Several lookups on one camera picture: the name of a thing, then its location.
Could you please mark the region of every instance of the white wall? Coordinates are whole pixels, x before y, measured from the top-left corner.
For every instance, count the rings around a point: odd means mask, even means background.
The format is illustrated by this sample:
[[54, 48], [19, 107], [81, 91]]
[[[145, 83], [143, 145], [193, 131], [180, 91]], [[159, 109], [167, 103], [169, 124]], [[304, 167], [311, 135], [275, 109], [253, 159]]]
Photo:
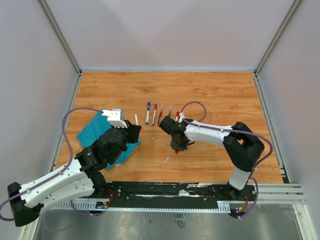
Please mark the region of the white wall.
[[293, 0], [47, 0], [84, 70], [254, 70]]
[[[46, 174], [77, 74], [36, 0], [0, 0], [0, 202]], [[1, 214], [12, 218], [10, 206]], [[0, 220], [1, 239], [21, 229]]]
[[320, 236], [320, 1], [306, 0], [260, 77], [288, 172], [301, 184]]

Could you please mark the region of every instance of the marker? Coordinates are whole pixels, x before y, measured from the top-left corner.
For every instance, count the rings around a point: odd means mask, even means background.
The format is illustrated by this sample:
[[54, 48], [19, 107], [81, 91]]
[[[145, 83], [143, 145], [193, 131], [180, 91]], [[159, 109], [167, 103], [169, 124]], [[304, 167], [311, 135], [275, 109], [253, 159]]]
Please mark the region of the marker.
[[161, 110], [160, 110], [160, 114], [159, 114], [159, 119], [158, 119], [158, 126], [160, 125], [160, 122], [161, 122], [161, 117], [162, 117], [162, 112], [164, 110], [164, 105], [161, 106]]
[[178, 119], [179, 119], [179, 115], [180, 115], [180, 112], [176, 112], [176, 115], [175, 115], [175, 121], [178, 121]]
[[156, 113], [157, 113], [157, 104], [154, 104], [152, 126], [154, 126], [156, 122]]
[[151, 103], [148, 101], [148, 106], [146, 107], [146, 119], [145, 119], [145, 124], [149, 124], [150, 105], [151, 105]]
[[137, 114], [135, 114], [135, 115], [134, 115], [134, 118], [135, 118], [135, 125], [139, 125], [139, 123], [138, 123], [138, 116], [137, 116]]
[[168, 114], [169, 117], [171, 116], [171, 112], [172, 112], [172, 106], [170, 106], [170, 109], [169, 109], [169, 114]]

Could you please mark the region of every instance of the teal cloth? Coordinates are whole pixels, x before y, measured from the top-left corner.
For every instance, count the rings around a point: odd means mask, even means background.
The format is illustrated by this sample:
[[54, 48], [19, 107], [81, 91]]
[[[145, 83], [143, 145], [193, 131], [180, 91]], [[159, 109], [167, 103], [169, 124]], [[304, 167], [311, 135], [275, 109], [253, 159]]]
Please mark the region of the teal cloth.
[[[84, 127], [84, 129], [76, 136], [82, 147], [89, 147], [99, 138], [100, 135], [104, 134], [106, 130], [111, 128], [111, 124], [107, 121], [106, 116], [102, 116], [102, 113], [98, 112], [92, 121]], [[140, 139], [137, 143], [128, 143], [127, 151], [123, 151], [119, 158], [112, 165], [108, 165], [105, 169], [110, 169], [116, 164], [125, 162], [131, 153], [141, 143]]]

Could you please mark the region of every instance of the gray floor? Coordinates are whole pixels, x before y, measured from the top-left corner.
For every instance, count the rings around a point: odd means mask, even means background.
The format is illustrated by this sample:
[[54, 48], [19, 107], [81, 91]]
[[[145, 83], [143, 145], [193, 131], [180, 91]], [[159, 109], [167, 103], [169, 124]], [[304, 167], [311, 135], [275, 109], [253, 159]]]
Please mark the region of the gray floor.
[[258, 205], [243, 220], [235, 220], [223, 213], [186, 213], [184, 221], [181, 220], [182, 216], [174, 213], [122, 211], [106, 212], [99, 217], [90, 217], [70, 210], [51, 210], [40, 219], [34, 239], [302, 239], [290, 205]]

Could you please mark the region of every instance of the wooden table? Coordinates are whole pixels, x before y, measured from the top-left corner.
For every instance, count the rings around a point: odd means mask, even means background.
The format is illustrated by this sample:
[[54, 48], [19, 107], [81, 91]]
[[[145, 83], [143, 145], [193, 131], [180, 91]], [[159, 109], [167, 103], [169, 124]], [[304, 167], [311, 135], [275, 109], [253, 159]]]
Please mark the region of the wooden table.
[[[190, 101], [200, 101], [206, 106], [203, 123], [224, 126], [244, 122], [253, 132], [270, 139], [255, 83], [248, 72], [85, 72], [74, 107], [122, 108], [125, 119], [132, 123], [135, 114], [138, 115], [142, 144], [125, 163], [101, 171], [107, 181], [227, 182], [234, 166], [224, 148], [196, 142], [188, 150], [175, 154], [170, 148], [171, 137], [159, 127], [145, 124], [147, 102], [151, 102], [150, 115], [157, 103], [158, 110], [164, 104], [165, 115], [173, 106], [175, 117]], [[192, 104], [184, 113], [198, 120], [204, 111]], [[95, 114], [89, 110], [71, 114], [67, 136], [74, 154], [82, 150], [76, 135]], [[263, 154], [269, 150], [265, 145]], [[68, 159], [69, 150], [64, 142], [57, 166]], [[254, 176], [259, 183], [283, 182], [275, 154], [258, 167]]]

